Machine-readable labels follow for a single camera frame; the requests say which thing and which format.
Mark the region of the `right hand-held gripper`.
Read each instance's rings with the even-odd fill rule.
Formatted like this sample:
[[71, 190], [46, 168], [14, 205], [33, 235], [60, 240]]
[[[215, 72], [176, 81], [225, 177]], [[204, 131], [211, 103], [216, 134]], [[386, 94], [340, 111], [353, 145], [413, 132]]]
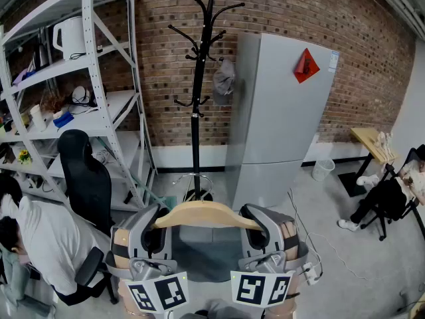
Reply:
[[241, 230], [243, 257], [239, 270], [230, 273], [232, 301], [259, 308], [277, 306], [285, 301], [293, 274], [299, 276], [307, 262], [309, 248], [298, 236], [297, 259], [286, 260], [281, 224], [293, 221], [295, 226], [295, 219], [288, 215], [246, 204], [240, 216], [255, 221], [262, 230]]

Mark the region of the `blue-grey garment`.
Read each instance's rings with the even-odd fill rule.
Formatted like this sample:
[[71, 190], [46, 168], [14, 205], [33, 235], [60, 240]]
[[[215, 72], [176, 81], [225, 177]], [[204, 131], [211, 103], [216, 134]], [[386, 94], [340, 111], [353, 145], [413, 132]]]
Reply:
[[172, 259], [177, 272], [193, 282], [226, 282], [243, 257], [240, 229], [178, 226], [172, 228]]

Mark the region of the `wooden clothes hanger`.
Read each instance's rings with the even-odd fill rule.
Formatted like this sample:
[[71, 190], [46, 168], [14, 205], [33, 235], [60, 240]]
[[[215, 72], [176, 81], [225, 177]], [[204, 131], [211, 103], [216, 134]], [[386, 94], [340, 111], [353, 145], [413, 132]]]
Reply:
[[214, 201], [188, 201], [178, 204], [170, 213], [159, 217], [153, 224], [156, 229], [179, 225], [210, 227], [223, 225], [261, 231], [262, 228], [255, 221], [236, 214], [228, 206]]

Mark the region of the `person's left hand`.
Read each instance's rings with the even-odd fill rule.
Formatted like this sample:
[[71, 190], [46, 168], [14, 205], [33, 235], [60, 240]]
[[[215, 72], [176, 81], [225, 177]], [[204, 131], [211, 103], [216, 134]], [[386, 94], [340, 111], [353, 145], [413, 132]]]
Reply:
[[111, 251], [115, 264], [120, 269], [129, 268], [129, 231], [118, 227], [112, 228]]

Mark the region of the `white power strip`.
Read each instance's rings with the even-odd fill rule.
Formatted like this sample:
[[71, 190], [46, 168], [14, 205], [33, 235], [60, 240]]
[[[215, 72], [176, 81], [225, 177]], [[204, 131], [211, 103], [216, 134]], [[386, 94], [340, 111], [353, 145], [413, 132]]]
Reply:
[[301, 267], [301, 269], [302, 269], [302, 275], [305, 278], [305, 282], [309, 286], [313, 286], [314, 284], [318, 283], [320, 279], [320, 275], [316, 273], [315, 266], [313, 265], [313, 263], [311, 262], [305, 263]]

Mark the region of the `black swivel chair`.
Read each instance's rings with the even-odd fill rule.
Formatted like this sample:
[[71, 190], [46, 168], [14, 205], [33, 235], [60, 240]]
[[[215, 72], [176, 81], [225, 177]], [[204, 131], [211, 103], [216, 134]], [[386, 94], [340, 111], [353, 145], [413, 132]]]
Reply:
[[[87, 291], [90, 297], [97, 298], [101, 295], [101, 293], [103, 293], [104, 289], [106, 289], [110, 296], [110, 302], [112, 304], [117, 304], [119, 300], [112, 287], [112, 275], [108, 272], [107, 266], [103, 260], [104, 253], [98, 247], [92, 248], [78, 269], [74, 281], [78, 286], [81, 286], [85, 291]], [[100, 282], [97, 282], [93, 287], [90, 287], [89, 284], [93, 281], [97, 274], [101, 274], [102, 276]]]

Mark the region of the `white wastebasket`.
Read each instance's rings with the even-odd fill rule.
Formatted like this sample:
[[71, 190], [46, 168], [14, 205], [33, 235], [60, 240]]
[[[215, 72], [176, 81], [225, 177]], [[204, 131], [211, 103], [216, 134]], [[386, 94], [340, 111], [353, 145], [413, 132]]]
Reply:
[[323, 181], [335, 169], [332, 159], [319, 159], [315, 162], [311, 176], [316, 181]]

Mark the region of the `grey refrigerator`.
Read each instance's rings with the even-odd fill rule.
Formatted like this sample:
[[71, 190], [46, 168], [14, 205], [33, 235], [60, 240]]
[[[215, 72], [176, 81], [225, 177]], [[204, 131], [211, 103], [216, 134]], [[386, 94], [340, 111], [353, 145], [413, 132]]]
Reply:
[[[308, 49], [320, 71], [298, 83]], [[230, 206], [280, 205], [313, 141], [335, 73], [331, 49], [268, 33], [238, 36], [225, 177]]]

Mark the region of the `white metal shelving rack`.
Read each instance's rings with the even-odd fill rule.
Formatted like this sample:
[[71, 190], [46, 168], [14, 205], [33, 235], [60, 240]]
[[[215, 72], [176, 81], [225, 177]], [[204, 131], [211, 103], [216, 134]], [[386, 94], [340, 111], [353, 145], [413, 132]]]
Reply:
[[[53, 45], [53, 27], [82, 17], [86, 54], [65, 61]], [[136, 212], [149, 202], [156, 172], [146, 127], [136, 50], [135, 0], [45, 0], [12, 27], [0, 18], [0, 172], [15, 177], [25, 193], [68, 201], [56, 145], [67, 130], [82, 130], [93, 155], [112, 181], [111, 207]], [[83, 86], [97, 107], [71, 104]], [[43, 94], [66, 96], [57, 113], [42, 112], [46, 130], [36, 129], [30, 109]], [[53, 119], [74, 119], [57, 128]], [[17, 161], [28, 150], [33, 162]]]

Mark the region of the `grey jacket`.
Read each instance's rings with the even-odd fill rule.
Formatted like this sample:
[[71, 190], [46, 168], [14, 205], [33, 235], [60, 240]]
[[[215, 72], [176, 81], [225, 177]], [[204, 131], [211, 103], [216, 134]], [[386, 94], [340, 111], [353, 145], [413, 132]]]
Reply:
[[0, 290], [5, 295], [10, 306], [14, 309], [24, 306], [43, 319], [55, 319], [56, 308], [54, 305], [45, 304], [25, 294], [31, 276], [31, 269], [26, 264], [21, 264], [19, 256], [8, 251], [1, 244], [0, 255], [3, 261], [5, 280], [7, 281], [6, 285], [0, 286]]

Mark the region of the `grey cap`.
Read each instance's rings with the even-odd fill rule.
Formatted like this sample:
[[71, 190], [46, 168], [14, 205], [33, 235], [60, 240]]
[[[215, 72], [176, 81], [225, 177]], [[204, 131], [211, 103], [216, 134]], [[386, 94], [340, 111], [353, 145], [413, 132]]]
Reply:
[[236, 77], [235, 65], [228, 59], [223, 59], [218, 70], [213, 74], [213, 100], [218, 105], [227, 105], [233, 93]]

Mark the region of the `black headphones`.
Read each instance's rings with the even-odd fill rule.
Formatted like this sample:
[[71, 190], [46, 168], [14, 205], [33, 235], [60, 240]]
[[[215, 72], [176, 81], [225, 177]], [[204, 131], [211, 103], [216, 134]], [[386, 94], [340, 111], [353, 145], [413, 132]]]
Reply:
[[96, 97], [83, 86], [77, 86], [71, 95], [71, 104], [83, 107], [97, 107]]

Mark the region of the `black coat rack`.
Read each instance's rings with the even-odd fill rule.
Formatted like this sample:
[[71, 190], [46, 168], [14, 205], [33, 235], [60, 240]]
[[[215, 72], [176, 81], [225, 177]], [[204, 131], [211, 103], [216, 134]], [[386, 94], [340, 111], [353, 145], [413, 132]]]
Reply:
[[223, 12], [229, 9], [235, 9], [238, 7], [245, 6], [244, 3], [238, 3], [235, 5], [227, 6], [219, 10], [218, 12], [213, 12], [214, 0], [209, 0], [208, 4], [205, 5], [202, 0], [195, 0], [197, 4], [201, 7], [203, 12], [203, 23], [202, 23], [202, 34], [201, 40], [199, 43], [196, 43], [189, 35], [185, 34], [183, 31], [174, 27], [173, 25], [169, 25], [168, 28], [180, 34], [188, 41], [190, 41], [193, 45], [191, 50], [194, 55], [191, 56], [187, 54], [185, 56], [186, 59], [193, 60], [196, 62], [195, 65], [195, 73], [193, 79], [193, 89], [192, 89], [192, 97], [191, 101], [188, 104], [184, 104], [177, 99], [174, 100], [174, 103], [182, 106], [182, 107], [191, 107], [191, 142], [192, 142], [192, 156], [193, 156], [193, 173], [191, 175], [191, 180], [189, 182], [187, 191], [185, 193], [184, 200], [185, 201], [197, 201], [202, 197], [207, 197], [209, 201], [213, 199], [211, 193], [205, 189], [201, 188], [200, 179], [202, 178], [200, 175], [200, 154], [199, 154], [199, 120], [204, 117], [199, 111], [199, 106], [203, 105], [206, 101], [210, 99], [209, 96], [205, 98], [201, 98], [202, 85], [203, 85], [203, 76], [205, 72], [205, 63], [206, 59], [210, 59], [214, 61], [215, 59], [210, 56], [209, 51], [210, 47], [213, 43], [218, 40], [221, 40], [226, 33], [226, 31], [221, 31], [215, 37], [212, 36], [214, 22], [216, 18]]

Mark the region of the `brown dried plant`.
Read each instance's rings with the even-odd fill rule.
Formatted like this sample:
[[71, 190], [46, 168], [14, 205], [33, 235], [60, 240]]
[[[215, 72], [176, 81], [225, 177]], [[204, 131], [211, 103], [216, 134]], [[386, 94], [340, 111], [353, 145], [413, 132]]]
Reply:
[[43, 112], [59, 112], [66, 104], [66, 96], [55, 94], [43, 94], [40, 108]]

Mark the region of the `white electric kettle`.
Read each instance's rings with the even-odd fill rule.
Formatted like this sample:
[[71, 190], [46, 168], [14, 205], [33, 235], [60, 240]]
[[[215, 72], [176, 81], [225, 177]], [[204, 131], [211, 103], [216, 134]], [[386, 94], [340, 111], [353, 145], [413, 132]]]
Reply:
[[72, 17], [53, 27], [52, 45], [59, 50], [65, 61], [86, 54], [82, 17]]

